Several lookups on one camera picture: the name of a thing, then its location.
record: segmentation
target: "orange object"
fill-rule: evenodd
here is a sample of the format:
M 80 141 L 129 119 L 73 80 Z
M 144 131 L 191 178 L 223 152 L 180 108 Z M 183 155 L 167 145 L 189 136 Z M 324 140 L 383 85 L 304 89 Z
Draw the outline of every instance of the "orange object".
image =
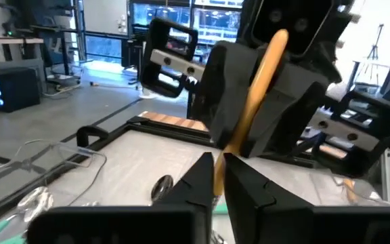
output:
M 344 179 L 343 184 L 345 187 L 345 193 L 347 195 L 347 200 L 349 200 L 350 203 L 356 203 L 358 200 L 358 196 L 354 193 L 354 182 L 350 179 Z
M 260 63 L 254 81 L 249 87 L 246 104 L 244 105 L 243 113 L 237 123 L 236 130 L 234 131 L 230 143 L 225 147 L 223 152 L 221 152 L 216 161 L 213 185 L 213 193 L 215 196 L 220 196 L 223 193 L 223 177 L 225 173 L 225 160 L 223 158 L 223 154 L 226 152 L 234 154 L 239 153 L 242 141 L 245 139 L 249 129 L 251 128 L 253 118 L 264 99 L 276 68 L 281 61 L 287 41 L 288 31 L 282 29 L 274 35 L 267 46 L 267 50 Z

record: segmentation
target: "concrete floor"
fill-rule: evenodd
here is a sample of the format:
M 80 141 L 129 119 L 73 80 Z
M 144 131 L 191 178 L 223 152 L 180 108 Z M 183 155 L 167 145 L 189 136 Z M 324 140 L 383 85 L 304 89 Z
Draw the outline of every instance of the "concrete floor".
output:
M 100 126 L 113 130 L 145 110 L 186 116 L 187 94 L 176 99 L 142 100 L 134 87 L 89 86 L 90 81 L 127 86 L 127 80 L 128 76 L 122 74 L 87 69 L 82 74 L 83 86 L 70 94 L 44 98 L 40 105 L 13 113 L 0 113 L 0 157 L 11 159 L 17 149 L 30 140 L 70 141 L 67 137 L 81 126 L 91 125 L 121 109 L 124 111 L 117 114 L 116 119 Z

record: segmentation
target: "glass wall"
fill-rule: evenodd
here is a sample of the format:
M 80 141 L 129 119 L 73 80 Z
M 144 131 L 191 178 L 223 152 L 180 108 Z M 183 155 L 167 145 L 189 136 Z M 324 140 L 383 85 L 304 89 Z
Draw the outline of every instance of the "glass wall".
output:
M 194 26 L 198 42 L 215 44 L 217 41 L 235 42 L 240 23 L 240 12 L 194 9 Z
M 195 0 L 195 5 L 242 8 L 243 0 Z
M 190 11 L 188 7 L 165 7 L 134 3 L 133 12 L 134 24 L 149 24 L 153 18 L 161 17 L 184 26 L 190 25 Z
M 121 63 L 121 40 L 105 37 L 85 37 L 87 59 Z

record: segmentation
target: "wooden board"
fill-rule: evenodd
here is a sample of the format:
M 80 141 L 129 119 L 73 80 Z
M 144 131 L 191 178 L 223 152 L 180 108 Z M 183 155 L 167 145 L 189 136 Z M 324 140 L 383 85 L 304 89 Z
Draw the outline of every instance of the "wooden board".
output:
M 27 38 L 25 39 L 27 44 L 43 43 L 43 39 L 40 38 Z M 0 44 L 23 44 L 22 38 L 0 37 Z
M 169 125 L 187 127 L 190 129 L 197 129 L 200 131 L 208 131 L 208 129 L 205 127 L 205 125 L 202 122 L 194 121 L 191 119 L 184 119 L 184 118 L 180 118 L 180 117 L 174 117 L 174 116 L 170 116 L 170 115 L 164 115 L 164 114 L 148 112 L 148 111 L 145 111 L 138 116 L 148 118 L 148 119 L 151 119 L 151 120 L 156 121 L 156 122 L 166 123 Z M 347 155 L 347 153 L 344 152 L 343 150 L 333 148 L 327 144 L 322 145 L 320 147 L 320 149 L 322 151 L 324 151 L 325 153 L 329 153 L 330 155 L 334 155 L 335 157 L 340 158 L 340 159 L 344 158 Z
M 176 126 L 196 129 L 200 131 L 208 131 L 208 129 L 205 127 L 205 125 L 202 122 L 191 120 L 191 119 L 184 119 L 180 117 L 174 117 L 170 115 L 164 115 L 164 114 L 153 113 L 148 111 L 143 112 L 138 116 L 148 118 L 156 122 L 166 123 L 169 125 L 176 125 Z

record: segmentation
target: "black plastic part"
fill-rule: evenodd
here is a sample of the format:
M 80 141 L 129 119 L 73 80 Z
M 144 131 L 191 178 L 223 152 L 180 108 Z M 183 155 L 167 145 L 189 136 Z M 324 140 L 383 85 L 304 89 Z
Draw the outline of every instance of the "black plastic part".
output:
M 284 64 L 253 119 L 240 154 L 243 157 L 271 152 L 290 154 L 322 105 L 328 85 L 329 81 L 322 75 Z
M 202 243 L 210 243 L 214 164 L 211 152 L 205 152 L 173 189 L 153 204 L 153 206 L 182 203 L 193 205 L 198 215 L 202 216 L 199 219 L 202 228 L 197 230 L 197 236 L 204 238 Z
M 276 223 L 277 226 L 272 226 L 273 230 L 282 229 L 280 233 L 283 240 L 280 240 L 274 238 L 279 233 L 274 234 L 274 231 L 265 229 L 264 221 L 269 221 L 269 216 L 264 213 L 266 209 L 280 213 L 281 209 L 298 210 L 312 205 L 278 186 L 233 154 L 226 153 L 224 157 L 225 198 L 236 243 L 302 243 L 302 240 L 299 240 L 302 236 L 291 234 L 293 230 L 303 227 L 298 219 L 286 214 L 282 214 L 283 219 L 276 219 L 272 215 L 272 225 Z M 264 232 L 268 232 L 272 238 L 261 242 Z
M 390 243 L 390 207 L 318 207 L 225 154 L 225 197 L 237 244 Z
M 366 103 L 371 110 L 364 110 L 351 105 L 353 102 Z M 356 116 L 344 118 L 341 115 L 346 110 L 353 110 Z M 359 178 L 364 176 L 368 170 L 378 161 L 386 148 L 390 148 L 390 102 L 381 98 L 373 98 L 367 94 L 351 91 L 335 105 L 331 106 L 333 114 L 330 119 L 339 121 L 349 127 L 370 134 L 378 139 L 378 144 L 371 151 L 352 146 L 345 150 L 347 155 L 339 159 L 333 155 L 320 150 L 321 145 L 327 143 L 328 135 L 320 133 L 315 143 L 312 154 L 313 158 L 324 167 L 331 169 L 336 174 Z M 371 122 L 367 125 L 364 123 L 367 119 Z M 349 139 L 355 138 L 356 135 L 348 135 Z
M 333 7 L 333 0 L 263 1 L 251 28 L 252 40 L 259 45 L 269 43 L 280 29 L 290 35 L 286 50 L 303 56 Z
M 151 207 L 56 207 L 29 225 L 26 242 L 54 243 L 193 243 L 199 216 L 191 205 Z
M 211 51 L 196 87 L 192 117 L 206 125 L 220 149 L 230 141 L 243 111 L 257 62 L 256 50 L 237 43 L 219 41 Z
M 83 126 L 79 128 L 78 131 L 76 132 L 77 146 L 80 147 L 89 146 L 89 139 L 88 139 L 89 136 L 97 136 L 99 139 L 104 140 L 108 138 L 109 133 L 98 126 L 94 126 L 94 125 Z
M 170 37 L 169 32 L 171 28 L 179 30 L 183 33 L 189 34 L 189 42 L 177 40 L 179 45 L 184 47 L 185 53 L 175 51 L 167 47 L 167 43 L 171 41 L 176 41 L 175 37 Z M 161 70 L 161 65 L 155 64 L 150 61 L 150 57 L 154 49 L 167 52 L 176 56 L 178 58 L 183 58 L 187 61 L 192 61 L 192 58 L 195 54 L 196 44 L 198 42 L 198 31 L 176 24 L 174 22 L 164 20 L 161 18 L 155 18 L 150 23 L 150 29 L 148 30 L 147 39 L 146 39 L 146 48 L 144 50 L 144 58 L 142 60 L 141 68 L 141 83 L 143 87 L 152 90 L 160 95 L 176 98 L 180 95 L 181 91 L 184 88 L 187 76 L 181 75 L 176 77 L 175 75 L 169 74 Z M 159 79 L 159 74 L 165 74 L 172 77 L 174 80 L 177 80 L 179 85 L 175 87 L 174 85 L 165 83 Z

